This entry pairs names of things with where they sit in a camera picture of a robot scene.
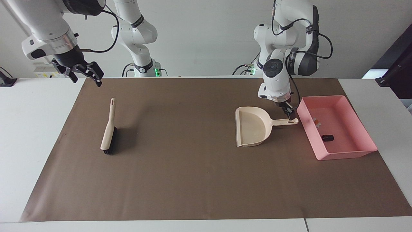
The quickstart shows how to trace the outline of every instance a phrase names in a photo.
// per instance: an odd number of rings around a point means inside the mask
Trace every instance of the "brown mat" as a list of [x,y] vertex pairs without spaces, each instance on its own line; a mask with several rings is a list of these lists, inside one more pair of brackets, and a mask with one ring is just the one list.
[[[335,218],[412,215],[378,152],[318,161],[301,124],[236,147],[235,109],[262,79],[87,79],[21,221]],[[297,79],[303,96],[344,95]],[[115,155],[99,148],[117,98]]]

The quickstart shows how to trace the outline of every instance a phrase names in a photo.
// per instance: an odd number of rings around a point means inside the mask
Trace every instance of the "white wall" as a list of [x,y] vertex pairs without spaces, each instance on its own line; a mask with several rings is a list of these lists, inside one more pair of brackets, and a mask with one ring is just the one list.
[[[411,24],[412,0],[312,0],[319,10],[321,33],[331,38],[334,55],[322,60],[313,77],[361,78]],[[171,76],[230,75],[235,67],[250,62],[259,52],[253,30],[262,22],[270,22],[271,0],[138,0],[145,18],[158,30],[158,40],[149,44],[151,55],[161,62]],[[114,9],[112,1],[107,4]],[[13,35],[14,25],[0,15],[0,50],[6,51],[7,62],[15,63],[16,74],[30,76],[20,42],[25,36]],[[112,43],[112,16],[64,16],[72,30],[80,34],[81,48],[103,50]],[[300,38],[298,46],[303,46]],[[321,54],[328,54],[329,45],[322,38]],[[85,54],[86,60],[97,61],[105,76],[120,76],[131,62],[128,52],[116,45],[105,54]]]

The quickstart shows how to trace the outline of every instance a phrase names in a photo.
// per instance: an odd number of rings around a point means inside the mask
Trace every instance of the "black bristles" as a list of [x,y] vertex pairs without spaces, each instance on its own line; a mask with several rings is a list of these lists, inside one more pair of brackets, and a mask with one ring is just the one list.
[[103,150],[104,154],[106,154],[106,155],[111,155],[112,152],[113,152],[113,147],[114,147],[114,146],[113,146],[113,141],[115,140],[116,131],[117,131],[117,128],[115,127],[115,128],[113,129],[113,136],[112,136],[112,141],[110,142],[110,147],[109,147],[109,149]]

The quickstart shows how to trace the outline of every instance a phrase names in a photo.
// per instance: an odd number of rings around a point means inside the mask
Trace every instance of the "brush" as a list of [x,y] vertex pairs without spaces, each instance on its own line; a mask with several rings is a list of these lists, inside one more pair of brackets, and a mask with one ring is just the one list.
[[107,122],[106,129],[104,131],[102,145],[100,149],[106,155],[110,155],[113,150],[113,139],[116,134],[117,128],[115,127],[115,109],[116,109],[116,98],[110,100],[110,111],[109,111],[109,121]]

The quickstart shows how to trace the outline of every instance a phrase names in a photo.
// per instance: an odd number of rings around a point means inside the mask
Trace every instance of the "dustpan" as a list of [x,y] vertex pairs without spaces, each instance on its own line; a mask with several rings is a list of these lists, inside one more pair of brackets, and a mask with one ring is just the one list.
[[238,147],[252,147],[261,144],[272,132],[272,126],[295,125],[297,118],[273,120],[259,107],[236,109],[236,144]]

